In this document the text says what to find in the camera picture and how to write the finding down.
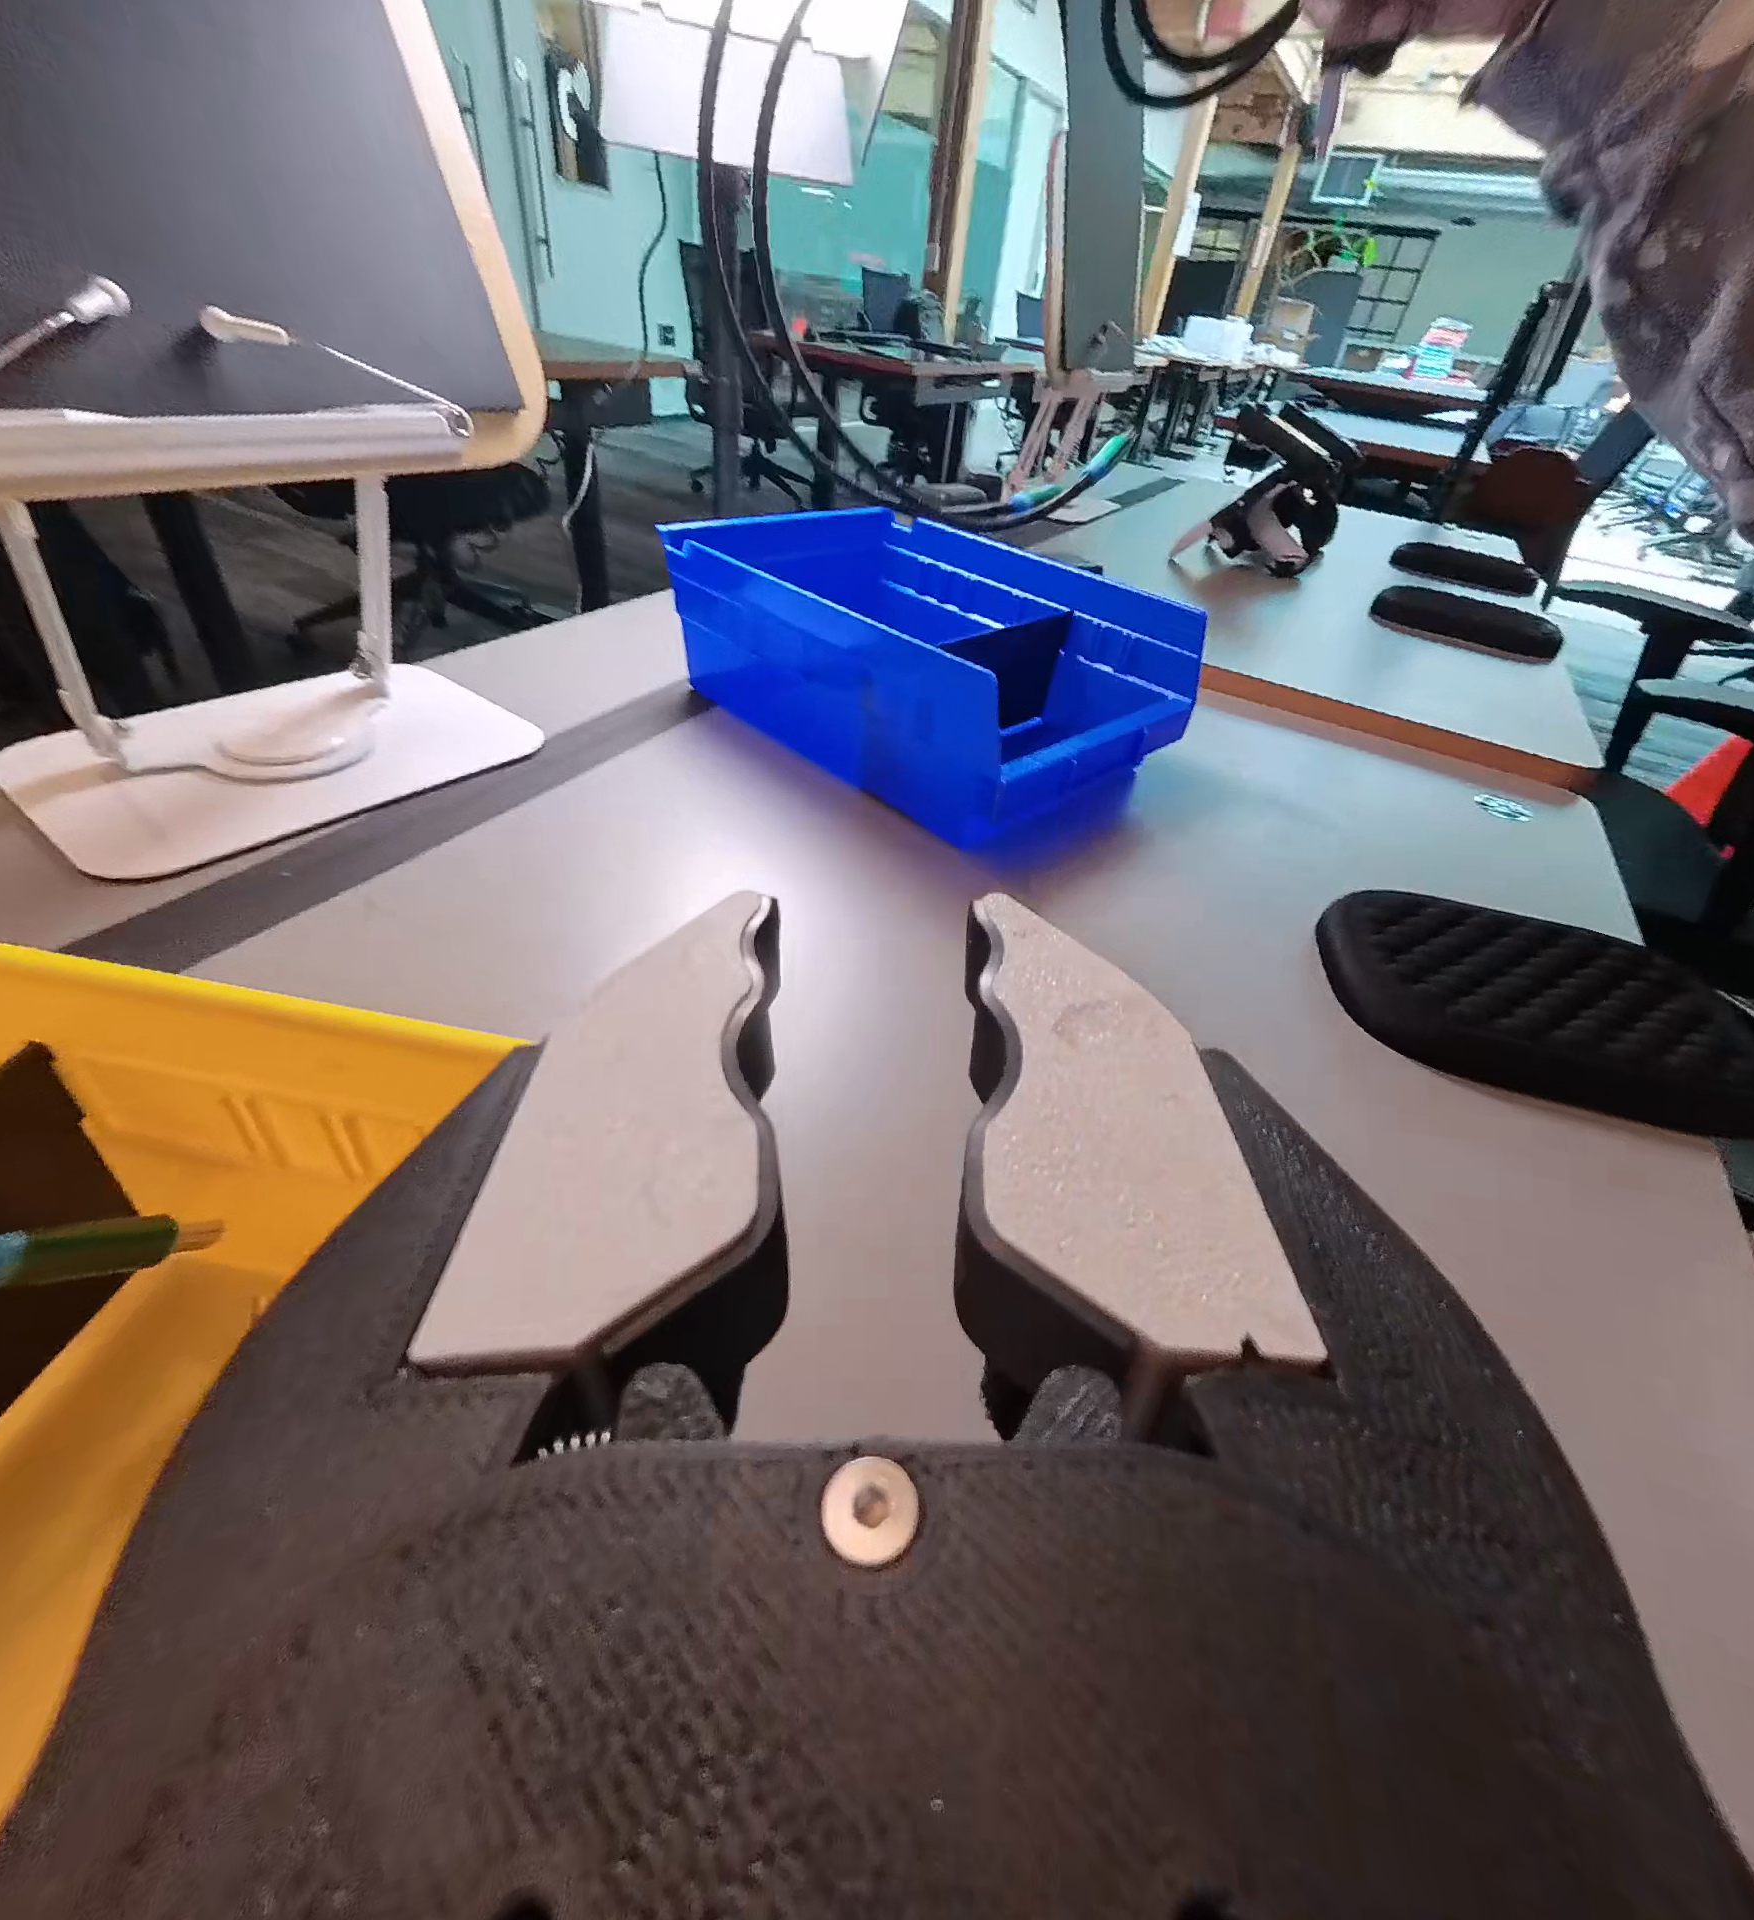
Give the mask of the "wood edged grey table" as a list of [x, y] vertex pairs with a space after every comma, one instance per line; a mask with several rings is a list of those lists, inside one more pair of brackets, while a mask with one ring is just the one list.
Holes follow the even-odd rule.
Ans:
[[1206, 544], [1172, 543], [1245, 484], [1182, 479], [1043, 541], [1050, 560], [1203, 609], [1206, 694], [1416, 747], [1482, 770], [1584, 790], [1600, 748], [1562, 661], [1518, 661], [1372, 620], [1394, 583], [1398, 521], [1344, 508], [1326, 552], [1292, 583]]

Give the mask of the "blue plastic bin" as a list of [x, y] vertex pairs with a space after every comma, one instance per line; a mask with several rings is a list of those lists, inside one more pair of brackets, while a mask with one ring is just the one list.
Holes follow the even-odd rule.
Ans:
[[[1203, 609], [1036, 550], [885, 508], [656, 534], [693, 691], [959, 849], [1113, 807], [1196, 708]], [[1043, 718], [1000, 732], [992, 675], [940, 649], [1061, 609]]]

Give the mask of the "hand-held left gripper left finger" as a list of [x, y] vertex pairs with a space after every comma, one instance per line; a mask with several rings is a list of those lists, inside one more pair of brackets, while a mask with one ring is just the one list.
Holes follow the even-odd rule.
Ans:
[[763, 1095], [777, 906], [716, 902], [606, 976], [527, 1073], [409, 1337], [418, 1373], [644, 1353], [737, 1373], [787, 1308]]

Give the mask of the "black wrist rest pad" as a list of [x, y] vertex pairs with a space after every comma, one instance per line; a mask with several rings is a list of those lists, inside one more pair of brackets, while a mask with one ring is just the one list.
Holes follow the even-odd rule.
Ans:
[[1404, 892], [1314, 926], [1344, 1016], [1425, 1069], [1702, 1139], [1754, 1139], [1754, 1028], [1649, 948]]
[[1368, 614], [1385, 627], [1501, 660], [1544, 664], [1562, 649], [1562, 632], [1548, 617], [1456, 592], [1385, 589]]
[[1473, 589], [1511, 599], [1531, 599], [1539, 576], [1521, 560], [1508, 560], [1436, 541], [1404, 541], [1388, 555], [1393, 571], [1453, 589]]

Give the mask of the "yellow plastic bin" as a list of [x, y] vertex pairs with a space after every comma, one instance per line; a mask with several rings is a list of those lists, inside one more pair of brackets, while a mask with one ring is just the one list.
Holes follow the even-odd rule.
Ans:
[[217, 1223], [129, 1274], [0, 1416], [0, 1826], [178, 1435], [288, 1280], [514, 1049], [0, 946], [0, 1063], [43, 1045], [134, 1206]]

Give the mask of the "grey door with window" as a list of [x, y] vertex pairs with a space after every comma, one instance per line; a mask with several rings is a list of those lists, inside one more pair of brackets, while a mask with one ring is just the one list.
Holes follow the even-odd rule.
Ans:
[[426, 13], [529, 323], [628, 343], [595, 8], [428, 3]]

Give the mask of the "dark office desk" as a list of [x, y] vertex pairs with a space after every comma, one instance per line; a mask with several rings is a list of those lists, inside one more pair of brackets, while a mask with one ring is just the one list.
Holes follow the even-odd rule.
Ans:
[[1032, 365], [906, 339], [808, 339], [798, 350], [825, 398], [885, 437], [880, 466], [906, 483], [964, 483], [977, 410], [1028, 403], [1036, 392]]

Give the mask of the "white board stand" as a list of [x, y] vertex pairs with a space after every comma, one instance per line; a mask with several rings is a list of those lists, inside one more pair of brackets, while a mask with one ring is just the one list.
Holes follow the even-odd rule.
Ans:
[[[0, 373], [64, 335], [129, 315], [124, 289], [90, 277], [0, 347]], [[403, 396], [297, 414], [123, 415], [0, 410], [0, 548], [47, 656], [70, 721], [0, 750], [0, 796], [74, 871], [105, 884], [171, 878], [240, 852], [344, 823], [379, 807], [526, 761], [543, 732], [442, 674], [395, 657], [388, 483], [460, 453], [473, 420], [455, 400], [282, 325], [204, 305], [197, 334], [220, 350], [320, 354]], [[357, 643], [319, 677], [163, 708], [105, 715], [29, 505], [124, 492], [204, 469], [341, 477], [357, 521]]]

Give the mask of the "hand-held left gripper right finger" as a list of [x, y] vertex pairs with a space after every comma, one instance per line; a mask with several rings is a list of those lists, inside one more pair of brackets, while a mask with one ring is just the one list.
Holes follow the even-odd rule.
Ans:
[[1006, 1373], [1074, 1347], [1127, 1377], [1260, 1362], [1323, 1331], [1199, 1048], [1129, 973], [1009, 896], [970, 908], [972, 1083], [959, 1316]]

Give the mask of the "wood top office desk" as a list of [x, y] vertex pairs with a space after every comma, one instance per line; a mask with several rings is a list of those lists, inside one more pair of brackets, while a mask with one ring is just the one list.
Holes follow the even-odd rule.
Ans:
[[678, 380], [697, 364], [671, 350], [628, 350], [538, 332], [533, 343], [545, 385], [543, 435], [562, 477], [560, 525], [576, 567], [576, 609], [610, 601], [609, 548], [596, 483], [596, 435], [649, 420], [649, 384]]

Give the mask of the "small black tilted board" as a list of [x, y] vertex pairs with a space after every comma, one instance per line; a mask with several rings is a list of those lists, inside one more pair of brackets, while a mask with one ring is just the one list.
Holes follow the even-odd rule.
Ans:
[[1039, 372], [1006, 492], [1062, 484], [1103, 401], [1136, 384], [1142, 111], [1104, 61], [1104, 4], [1062, 3], [1065, 126], [1043, 176]]

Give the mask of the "person's right forearm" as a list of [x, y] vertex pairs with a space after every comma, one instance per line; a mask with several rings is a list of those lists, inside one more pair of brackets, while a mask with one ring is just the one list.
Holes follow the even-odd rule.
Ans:
[[1542, 151], [1637, 411], [1754, 544], [1754, 3], [1525, 4], [1475, 102]]

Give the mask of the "large black wood-rimmed board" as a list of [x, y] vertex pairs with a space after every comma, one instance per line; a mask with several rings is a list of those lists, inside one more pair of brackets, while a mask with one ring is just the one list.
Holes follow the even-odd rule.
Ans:
[[422, 4], [0, 4], [0, 498], [498, 469], [541, 418]]

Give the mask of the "wooden post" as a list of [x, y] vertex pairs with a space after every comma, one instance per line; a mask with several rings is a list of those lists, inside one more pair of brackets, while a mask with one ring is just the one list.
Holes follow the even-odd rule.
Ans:
[[922, 287], [936, 296], [952, 339], [961, 306], [995, 13], [995, 3], [954, 3], [943, 37]]

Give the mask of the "orange red object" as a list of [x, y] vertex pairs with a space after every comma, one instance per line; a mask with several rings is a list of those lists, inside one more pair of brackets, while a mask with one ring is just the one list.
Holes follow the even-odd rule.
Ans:
[[1726, 737], [1670, 781], [1665, 796], [1677, 804], [1693, 823], [1708, 830], [1749, 753], [1752, 745], [1745, 739]]

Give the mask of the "brown back office chair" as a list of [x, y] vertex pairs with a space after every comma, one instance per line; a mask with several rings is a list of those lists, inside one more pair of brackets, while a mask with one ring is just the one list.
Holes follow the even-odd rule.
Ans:
[[1464, 519], [1478, 532], [1511, 541], [1536, 576], [1539, 599], [1620, 616], [1642, 636], [1639, 657], [1605, 748], [1602, 767], [1619, 775], [1649, 729], [1652, 708], [1634, 688], [1670, 680], [1700, 649], [1754, 660], [1754, 627], [1726, 609], [1620, 583], [1560, 583], [1586, 512], [1652, 440], [1634, 407], [1600, 428], [1575, 460], [1555, 451], [1518, 447], [1498, 453], [1470, 488]]

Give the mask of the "spare hand-held gripper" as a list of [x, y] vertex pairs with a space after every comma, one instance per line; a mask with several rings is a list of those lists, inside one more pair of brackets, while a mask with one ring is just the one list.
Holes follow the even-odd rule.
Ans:
[[1285, 401], [1239, 407], [1223, 460], [1226, 471], [1250, 477], [1250, 486], [1182, 532], [1168, 562], [1178, 565], [1203, 547], [1274, 581], [1297, 580], [1334, 539], [1361, 454], [1326, 420]]

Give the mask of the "black office chair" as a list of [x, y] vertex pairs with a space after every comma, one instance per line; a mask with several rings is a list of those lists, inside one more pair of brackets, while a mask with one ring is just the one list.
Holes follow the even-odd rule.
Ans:
[[[713, 350], [713, 322], [705, 315], [704, 300], [707, 287], [704, 248], [697, 242], [678, 242], [676, 255], [695, 364], [695, 372], [688, 372], [684, 380], [688, 410], [691, 420], [710, 430], [712, 451], [718, 451], [719, 443], [713, 420], [716, 388], [707, 378]], [[745, 378], [741, 380], [739, 421], [739, 481], [745, 491], [757, 492], [762, 486], [768, 486], [781, 492], [790, 505], [806, 507], [810, 503], [813, 471], [803, 469], [803, 473], [798, 473], [776, 459], [776, 453], [783, 447], [794, 447], [798, 453], [801, 453], [803, 447], [773, 424], [768, 407], [753, 396]]]
[[1630, 686], [1627, 710], [1727, 732], [1745, 747], [1713, 811], [1698, 822], [1679, 802], [1625, 775], [1625, 726], [1612, 732], [1592, 802], [1647, 948], [1754, 1002], [1754, 692], [1695, 677]]

